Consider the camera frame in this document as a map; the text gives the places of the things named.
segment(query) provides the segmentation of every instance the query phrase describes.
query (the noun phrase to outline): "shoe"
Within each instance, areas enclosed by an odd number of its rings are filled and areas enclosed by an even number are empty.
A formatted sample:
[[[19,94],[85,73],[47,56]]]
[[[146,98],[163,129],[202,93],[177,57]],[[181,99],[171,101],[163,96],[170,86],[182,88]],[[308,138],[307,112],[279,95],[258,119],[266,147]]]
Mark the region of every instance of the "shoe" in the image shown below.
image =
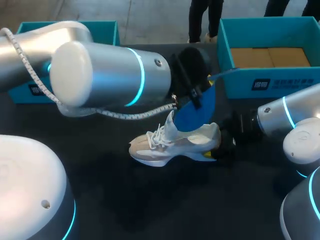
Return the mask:
[[[199,44],[199,43],[201,43],[200,41],[197,41],[197,42],[191,42],[192,44]]]
[[[221,132],[216,123],[204,124],[190,131],[178,131],[173,122],[174,111],[168,115],[164,126],[155,132],[136,137],[130,142],[130,155],[142,164],[152,167],[163,167],[176,156],[186,156],[195,161],[216,161],[209,154],[218,149],[221,143]]]
[[[218,36],[210,37],[209,33],[207,33],[204,37],[204,42],[207,44],[216,44],[218,40]]]

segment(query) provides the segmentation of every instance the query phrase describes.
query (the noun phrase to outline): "white coiled cable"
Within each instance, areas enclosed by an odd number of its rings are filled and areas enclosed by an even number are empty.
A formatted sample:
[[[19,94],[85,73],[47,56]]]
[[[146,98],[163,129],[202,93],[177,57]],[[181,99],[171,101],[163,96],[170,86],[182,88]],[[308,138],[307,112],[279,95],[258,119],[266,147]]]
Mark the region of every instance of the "white coiled cable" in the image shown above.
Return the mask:
[[[73,116],[81,116],[81,115],[90,115],[93,113],[98,113],[102,114],[111,118],[116,118],[116,119],[122,119],[122,120],[141,120],[145,118],[149,118],[152,116],[155,116],[157,114],[175,110],[177,109],[176,105],[174,103],[166,104],[163,106],[160,106],[158,108],[155,108],[153,110],[143,112],[143,113],[138,113],[138,114],[124,114],[124,113],[117,113],[117,112],[112,112],[108,110],[104,110],[103,108],[69,108],[65,105],[63,105],[57,97],[48,90],[48,88],[44,85],[44,83],[40,80],[36,72],[34,71],[33,67],[30,65],[30,62],[28,61],[24,51],[20,47],[19,43],[17,42],[15,35],[6,27],[2,28],[0,30],[0,36],[7,36],[8,40],[11,42],[13,45],[15,51],[19,55],[20,59],[22,60],[26,70],[34,80],[34,82],[37,84],[37,86],[41,89],[41,91],[53,102],[55,102],[58,106],[64,108],[64,112],[67,113],[66,115],[69,115],[70,117]]]

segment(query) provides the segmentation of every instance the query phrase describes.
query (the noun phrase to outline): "black pants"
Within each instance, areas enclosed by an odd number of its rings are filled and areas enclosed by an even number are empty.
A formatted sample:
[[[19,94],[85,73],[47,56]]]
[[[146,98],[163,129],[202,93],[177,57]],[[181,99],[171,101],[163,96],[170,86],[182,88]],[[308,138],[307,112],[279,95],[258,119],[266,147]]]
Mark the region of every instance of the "black pants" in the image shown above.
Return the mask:
[[[192,0],[189,11],[189,41],[200,41],[202,16],[209,8],[209,34],[210,37],[218,35],[219,21],[222,14],[224,0]]]
[[[286,7],[290,0],[269,0],[265,17],[281,17],[284,15]],[[308,0],[302,16],[314,17],[318,22],[320,21],[320,0]]]

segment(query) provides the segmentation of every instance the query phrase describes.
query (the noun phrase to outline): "teal box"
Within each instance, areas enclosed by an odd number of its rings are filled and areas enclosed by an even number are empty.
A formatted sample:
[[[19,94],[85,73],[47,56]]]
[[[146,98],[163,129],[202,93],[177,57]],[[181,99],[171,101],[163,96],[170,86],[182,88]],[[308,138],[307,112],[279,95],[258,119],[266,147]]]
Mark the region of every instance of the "teal box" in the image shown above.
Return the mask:
[[[223,78],[229,99],[281,98],[320,83],[320,26],[313,17],[221,19],[222,72],[235,67],[230,48],[303,48],[311,67],[243,68]]]
[[[17,34],[25,33],[35,29],[45,27],[55,21],[42,22],[22,22]],[[120,45],[118,25],[116,21],[79,21],[84,24],[91,32],[93,41],[99,44]],[[41,78],[44,85],[52,92],[50,86],[49,74],[47,77]],[[31,80],[23,85],[10,90],[9,95],[16,104],[47,104],[53,103],[49,98],[39,92],[36,83]]]

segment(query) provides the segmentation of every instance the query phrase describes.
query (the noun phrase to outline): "blue light strip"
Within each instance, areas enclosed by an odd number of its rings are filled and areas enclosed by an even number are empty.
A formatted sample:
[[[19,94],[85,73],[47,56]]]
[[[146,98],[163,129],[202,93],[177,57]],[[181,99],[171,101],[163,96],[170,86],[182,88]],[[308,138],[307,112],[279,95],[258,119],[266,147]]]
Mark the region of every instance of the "blue light strip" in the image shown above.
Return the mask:
[[[145,86],[145,68],[144,68],[144,64],[141,61],[141,56],[139,56],[139,54],[136,53],[135,50],[133,50],[129,47],[127,47],[127,49],[129,49],[131,52],[133,52],[134,55],[136,56],[136,58],[138,59],[138,62],[140,64],[140,69],[141,69],[141,82],[140,82],[140,88],[138,90],[138,93],[136,94],[136,96],[134,97],[134,99],[131,102],[124,105],[125,107],[132,106],[133,104],[135,104],[139,100],[139,98],[141,97],[142,91],[144,89],[144,86]]]
[[[291,118],[291,116],[290,116],[289,110],[288,110],[288,108],[287,108],[286,96],[284,96],[284,97],[282,98],[282,102],[283,102],[283,106],[284,106],[285,113],[286,113],[286,115],[287,115],[287,117],[288,117],[288,119],[289,119],[289,121],[290,121],[290,123],[291,123],[291,126],[292,126],[293,128],[295,128],[296,125],[294,124],[294,121],[292,121],[292,118]]]
[[[62,240],[66,240],[70,231],[71,231],[71,228],[72,226],[74,225],[74,222],[75,222],[75,218],[76,218],[76,201],[74,201],[74,210],[73,210],[73,218],[72,218],[72,221],[71,221],[71,224],[69,226],[69,229],[68,231],[66,232],[66,234],[64,235],[64,237],[62,238]]]
[[[307,176],[303,175],[302,173],[298,172],[298,170],[296,170],[296,172],[297,172],[298,174],[300,174],[300,175],[301,175],[302,177],[304,177],[304,178],[307,177]]]
[[[315,172],[319,169],[320,167],[318,167],[311,175],[310,177],[310,181],[309,181],[309,196],[310,196],[310,200],[311,200],[311,205],[313,207],[313,210],[316,214],[316,216],[318,217],[318,219],[320,220],[320,213],[317,209],[317,206],[316,206],[316,203],[315,203],[315,200],[314,200],[314,196],[312,194],[312,180],[314,179],[314,175],[315,175]]]

